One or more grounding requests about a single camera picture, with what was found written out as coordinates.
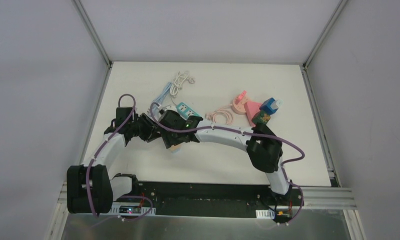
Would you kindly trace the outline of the blue cube socket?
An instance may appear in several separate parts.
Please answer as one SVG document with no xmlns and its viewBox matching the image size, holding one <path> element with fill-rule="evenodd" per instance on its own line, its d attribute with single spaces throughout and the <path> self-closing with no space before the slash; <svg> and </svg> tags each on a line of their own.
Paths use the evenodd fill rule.
<svg viewBox="0 0 400 240">
<path fill-rule="evenodd" d="M 276 104 L 276 100 L 274 98 L 269 98 L 259 107 L 259 109 L 265 112 L 267 115 L 275 114 L 278 110 L 278 106 Z"/>
</svg>

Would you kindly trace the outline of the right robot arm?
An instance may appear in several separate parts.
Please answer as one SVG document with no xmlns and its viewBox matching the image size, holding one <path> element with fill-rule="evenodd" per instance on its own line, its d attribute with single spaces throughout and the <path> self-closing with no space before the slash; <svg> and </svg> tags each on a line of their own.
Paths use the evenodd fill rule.
<svg viewBox="0 0 400 240">
<path fill-rule="evenodd" d="M 283 145 L 289 145 L 300 152 L 299 161 L 305 157 L 299 147 L 277 137 L 265 124 L 254 127 L 235 127 L 214 123 L 200 116 L 184 119 L 173 110 L 163 110 L 159 119 L 154 120 L 161 131 L 164 143 L 169 148 L 179 143 L 215 143 L 233 147 L 248 154 L 251 164 L 266 174 L 272 191 L 272 200 L 278 205 L 290 201 L 292 182 L 283 169 Z"/>
</svg>

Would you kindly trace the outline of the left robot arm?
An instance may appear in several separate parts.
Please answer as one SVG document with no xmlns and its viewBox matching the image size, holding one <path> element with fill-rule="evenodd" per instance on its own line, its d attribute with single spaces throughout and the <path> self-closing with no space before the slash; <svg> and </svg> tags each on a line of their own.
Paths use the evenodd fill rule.
<svg viewBox="0 0 400 240">
<path fill-rule="evenodd" d="M 67 170 L 68 211 L 97 217 L 108 213 L 121 197 L 135 202 L 141 195 L 137 177 L 129 173 L 110 176 L 109 170 L 132 138 L 149 143 L 159 137 L 158 126 L 146 114 L 136 114 L 133 107 L 118 107 L 94 153 Z"/>
</svg>

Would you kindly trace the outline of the light blue power strip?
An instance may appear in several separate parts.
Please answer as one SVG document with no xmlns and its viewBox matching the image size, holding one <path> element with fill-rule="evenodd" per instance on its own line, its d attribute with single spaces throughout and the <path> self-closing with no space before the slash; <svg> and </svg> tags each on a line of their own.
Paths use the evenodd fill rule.
<svg viewBox="0 0 400 240">
<path fill-rule="evenodd" d="M 170 93 L 171 86 L 172 86 L 172 83 L 167 82 L 166 85 L 164 86 L 164 88 L 162 89 L 162 91 L 160 92 L 160 94 L 153 99 L 152 103 L 157 103 L 158 105 L 161 105 L 164 102 L 166 96 Z M 158 111 L 159 110 L 156 105 L 152 107 L 152 110 L 151 110 L 152 114 L 155 115 Z"/>
</svg>

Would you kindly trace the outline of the beige cube adapter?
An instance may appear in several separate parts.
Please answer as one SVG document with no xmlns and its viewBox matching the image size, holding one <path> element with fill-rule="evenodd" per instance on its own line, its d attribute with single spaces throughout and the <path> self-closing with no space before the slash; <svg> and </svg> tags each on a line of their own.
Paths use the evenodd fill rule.
<svg viewBox="0 0 400 240">
<path fill-rule="evenodd" d="M 178 151 L 180 150 L 180 148 L 181 148 L 181 145 L 180 145 L 180 144 L 178 144 L 178 145 L 172 145 L 172 146 L 169 148 L 169 151 L 170 151 L 171 153 L 176 153 L 176 152 L 178 152 Z"/>
</svg>

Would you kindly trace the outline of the white usb charger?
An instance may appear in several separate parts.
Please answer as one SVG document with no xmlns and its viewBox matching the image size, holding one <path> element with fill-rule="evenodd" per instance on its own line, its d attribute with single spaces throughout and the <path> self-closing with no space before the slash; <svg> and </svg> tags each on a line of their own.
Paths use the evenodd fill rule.
<svg viewBox="0 0 400 240">
<path fill-rule="evenodd" d="M 283 100 L 278 99 L 278 100 L 275 100 L 275 101 L 271 104 L 271 107 L 272 107 L 274 110 L 276 110 L 276 109 L 279 109 L 282 105 L 283 105 Z"/>
</svg>

